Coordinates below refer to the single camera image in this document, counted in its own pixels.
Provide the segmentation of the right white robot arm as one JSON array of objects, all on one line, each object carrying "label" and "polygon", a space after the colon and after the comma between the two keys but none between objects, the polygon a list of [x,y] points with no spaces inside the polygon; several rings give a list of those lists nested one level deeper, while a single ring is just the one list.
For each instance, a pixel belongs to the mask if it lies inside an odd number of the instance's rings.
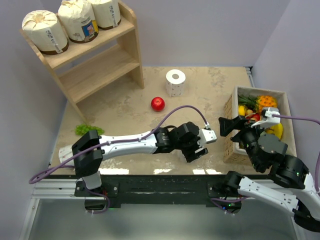
[{"label": "right white robot arm", "polygon": [[222,137],[226,137],[233,130],[238,131],[231,141],[243,144],[256,172],[264,173],[270,170],[268,178],[276,185],[290,189],[292,194],[261,186],[236,171],[227,173],[220,189],[230,197],[240,194],[273,205],[292,216],[300,227],[318,233],[320,196],[312,174],[301,159],[287,154],[286,143],[275,135],[262,134],[265,128],[277,125],[280,117],[272,112],[257,122],[244,116],[233,119],[220,117],[218,121]]}]

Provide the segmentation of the paper roll plain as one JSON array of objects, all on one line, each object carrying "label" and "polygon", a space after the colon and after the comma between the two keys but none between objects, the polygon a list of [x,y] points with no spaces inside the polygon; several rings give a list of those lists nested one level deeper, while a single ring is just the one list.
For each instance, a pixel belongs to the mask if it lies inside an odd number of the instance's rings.
[{"label": "paper roll plain", "polygon": [[117,0],[89,0],[97,25],[102,30],[118,27],[121,22],[121,13]]}]

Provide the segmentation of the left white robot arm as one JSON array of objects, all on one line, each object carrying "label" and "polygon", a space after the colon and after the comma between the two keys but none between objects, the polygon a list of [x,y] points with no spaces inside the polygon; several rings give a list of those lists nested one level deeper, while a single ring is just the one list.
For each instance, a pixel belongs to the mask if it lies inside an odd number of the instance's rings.
[{"label": "left white robot arm", "polygon": [[206,155],[206,145],[216,140],[212,129],[187,122],[178,127],[159,127],[125,136],[98,135],[96,130],[91,130],[71,149],[77,178],[82,179],[88,193],[99,196],[104,190],[99,167],[105,160],[133,154],[169,154],[179,150],[186,162],[191,163]]}]

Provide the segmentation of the floral paper towel roll back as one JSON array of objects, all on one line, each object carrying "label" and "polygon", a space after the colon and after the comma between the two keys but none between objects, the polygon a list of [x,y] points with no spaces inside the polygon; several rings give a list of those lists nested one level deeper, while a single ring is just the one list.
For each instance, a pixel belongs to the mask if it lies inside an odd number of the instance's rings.
[{"label": "floral paper towel roll back", "polygon": [[169,70],[166,73],[165,89],[170,97],[178,97],[184,93],[186,75],[178,69]]}]

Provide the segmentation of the paper roll cartoon label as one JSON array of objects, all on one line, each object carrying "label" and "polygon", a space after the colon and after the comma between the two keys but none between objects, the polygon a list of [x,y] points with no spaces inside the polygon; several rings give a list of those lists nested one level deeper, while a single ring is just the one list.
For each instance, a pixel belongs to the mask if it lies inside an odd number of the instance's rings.
[{"label": "paper roll cartoon label", "polygon": [[92,5],[86,0],[63,0],[58,9],[58,17],[74,43],[91,42],[99,34]]}]

